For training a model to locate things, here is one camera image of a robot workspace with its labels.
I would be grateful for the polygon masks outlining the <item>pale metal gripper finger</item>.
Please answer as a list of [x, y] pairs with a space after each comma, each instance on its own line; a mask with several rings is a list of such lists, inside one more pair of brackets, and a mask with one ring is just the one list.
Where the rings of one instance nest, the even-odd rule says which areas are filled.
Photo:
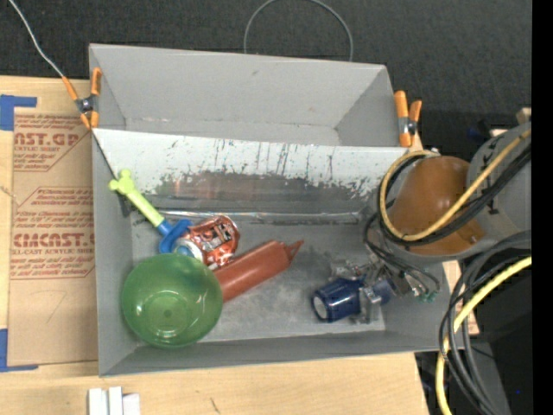
[[351, 319], [356, 323], [373, 323], [380, 317], [382, 297], [372, 287], [359, 289], [359, 309]]
[[374, 264], [343, 264], [331, 267], [329, 278], [367, 279], [376, 271]]

